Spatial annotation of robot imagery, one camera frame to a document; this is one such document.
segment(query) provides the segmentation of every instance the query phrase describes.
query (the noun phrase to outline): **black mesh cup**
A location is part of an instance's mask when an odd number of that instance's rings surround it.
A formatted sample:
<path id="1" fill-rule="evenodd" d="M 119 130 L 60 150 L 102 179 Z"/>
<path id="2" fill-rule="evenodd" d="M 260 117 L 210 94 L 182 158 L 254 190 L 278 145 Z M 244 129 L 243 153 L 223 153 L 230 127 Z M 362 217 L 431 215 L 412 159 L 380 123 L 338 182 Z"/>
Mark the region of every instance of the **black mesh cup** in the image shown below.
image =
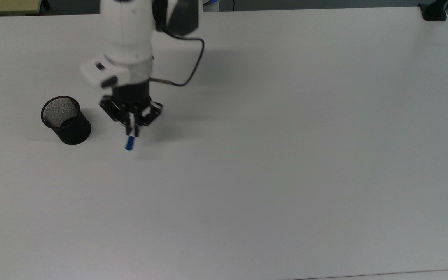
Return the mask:
<path id="1" fill-rule="evenodd" d="M 41 111 L 42 122 L 68 145 L 84 142 L 91 134 L 91 124 L 81 112 L 79 103 L 68 96 L 46 102 Z"/>

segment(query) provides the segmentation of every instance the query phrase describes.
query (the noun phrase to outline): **floor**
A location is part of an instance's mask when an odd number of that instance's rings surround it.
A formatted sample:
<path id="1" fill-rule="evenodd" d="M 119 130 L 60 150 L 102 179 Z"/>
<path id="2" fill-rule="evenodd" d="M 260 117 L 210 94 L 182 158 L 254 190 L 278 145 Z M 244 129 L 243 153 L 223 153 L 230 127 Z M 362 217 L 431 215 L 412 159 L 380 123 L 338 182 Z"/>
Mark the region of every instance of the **floor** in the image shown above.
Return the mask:
<path id="1" fill-rule="evenodd" d="M 50 11 L 43 14 L 98 14 L 100 0 L 48 0 Z M 235 11 L 279 9 L 333 9 L 355 7 L 415 7 L 433 0 L 235 0 Z M 231 11 L 233 0 L 222 0 L 221 11 Z"/>

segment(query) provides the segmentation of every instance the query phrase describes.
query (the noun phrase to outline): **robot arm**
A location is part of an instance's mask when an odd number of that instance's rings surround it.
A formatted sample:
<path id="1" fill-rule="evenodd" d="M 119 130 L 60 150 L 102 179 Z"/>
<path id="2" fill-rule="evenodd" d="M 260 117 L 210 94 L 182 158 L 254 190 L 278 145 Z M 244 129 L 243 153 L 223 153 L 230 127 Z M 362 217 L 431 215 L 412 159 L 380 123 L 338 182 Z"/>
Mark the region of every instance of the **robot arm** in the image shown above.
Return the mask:
<path id="1" fill-rule="evenodd" d="M 105 39 L 103 54 L 84 63 L 80 70 L 97 89 L 112 89 L 112 95 L 101 99 L 101 108 L 126 127 L 129 136 L 126 149 L 132 149 L 140 126 L 148 126 L 162 112 L 162 104 L 149 95 L 153 54 L 151 34 L 154 29 L 177 39 L 203 39 L 184 36 L 198 28 L 203 12 L 201 0 L 101 0 L 101 21 Z"/>
<path id="2" fill-rule="evenodd" d="M 97 89 L 149 80 L 155 27 L 184 37 L 198 28 L 201 11 L 201 0 L 101 0 L 103 54 L 84 63 L 82 74 Z"/>

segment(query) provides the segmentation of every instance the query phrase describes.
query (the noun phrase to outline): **mesh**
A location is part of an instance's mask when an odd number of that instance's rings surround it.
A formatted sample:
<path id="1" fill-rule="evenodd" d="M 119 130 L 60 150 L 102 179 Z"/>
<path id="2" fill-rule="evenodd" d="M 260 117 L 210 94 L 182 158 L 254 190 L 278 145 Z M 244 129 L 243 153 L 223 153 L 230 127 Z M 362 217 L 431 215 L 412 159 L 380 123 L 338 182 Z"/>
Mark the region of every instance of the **mesh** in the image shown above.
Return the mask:
<path id="1" fill-rule="evenodd" d="M 46 105 L 43 119 L 54 128 L 61 127 L 65 121 L 72 121 L 79 114 L 77 102 L 70 98 L 57 98 Z"/>

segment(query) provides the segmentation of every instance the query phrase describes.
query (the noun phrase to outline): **table surface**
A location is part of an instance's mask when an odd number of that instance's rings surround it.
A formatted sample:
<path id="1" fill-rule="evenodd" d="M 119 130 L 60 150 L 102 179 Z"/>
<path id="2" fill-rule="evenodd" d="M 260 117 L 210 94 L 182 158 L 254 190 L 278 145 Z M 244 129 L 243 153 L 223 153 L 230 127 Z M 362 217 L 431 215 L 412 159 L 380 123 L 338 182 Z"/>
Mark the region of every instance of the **table surface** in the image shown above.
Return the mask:
<path id="1" fill-rule="evenodd" d="M 286 280 L 448 269 L 448 20 L 204 14 L 187 87 L 126 151 L 80 75 L 100 17 L 0 18 L 0 279 Z M 199 45 L 155 34 L 154 75 Z M 89 139 L 39 113 L 77 99 Z"/>
<path id="2" fill-rule="evenodd" d="M 0 0 L 0 14 L 38 13 L 41 0 Z"/>
<path id="3" fill-rule="evenodd" d="M 344 278 L 327 278 L 327 280 L 448 280 L 448 271 L 350 276 Z"/>

